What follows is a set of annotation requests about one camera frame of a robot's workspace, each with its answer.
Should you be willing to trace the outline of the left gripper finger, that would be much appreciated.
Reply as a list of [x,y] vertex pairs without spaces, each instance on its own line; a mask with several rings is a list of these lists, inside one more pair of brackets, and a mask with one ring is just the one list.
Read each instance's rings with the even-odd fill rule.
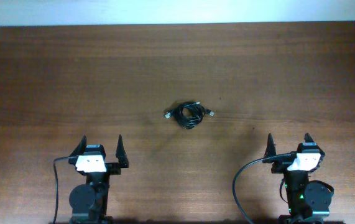
[[118,137],[118,144],[116,148],[116,158],[118,159],[118,163],[120,168],[128,168],[129,167],[129,159],[127,158],[127,154],[124,149],[124,144],[122,140],[122,136]]
[[76,164],[78,156],[82,156],[83,153],[86,151],[86,146],[87,146],[87,138],[86,138],[86,136],[83,136],[80,143],[77,145],[77,147],[70,154],[70,158],[68,159],[68,163],[69,164]]

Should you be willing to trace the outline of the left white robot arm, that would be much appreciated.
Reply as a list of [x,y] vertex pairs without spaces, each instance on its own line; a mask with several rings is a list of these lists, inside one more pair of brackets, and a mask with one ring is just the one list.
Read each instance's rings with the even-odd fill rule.
[[70,223],[110,224],[113,218],[106,214],[108,206],[109,179],[120,175],[122,169],[129,167],[122,136],[118,136],[116,162],[106,162],[106,153],[101,144],[87,143],[83,137],[70,154],[68,163],[86,177],[86,182],[76,186],[70,193],[69,204],[72,209]]

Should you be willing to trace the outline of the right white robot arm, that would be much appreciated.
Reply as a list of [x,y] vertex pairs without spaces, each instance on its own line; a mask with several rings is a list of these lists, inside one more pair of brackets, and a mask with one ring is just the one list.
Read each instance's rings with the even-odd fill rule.
[[325,152],[308,133],[297,150],[286,155],[276,153],[273,137],[268,135],[264,162],[272,164],[271,173],[284,176],[280,188],[284,187],[287,195],[289,214],[279,216],[279,223],[323,223],[330,215],[334,188],[309,179],[324,157]]

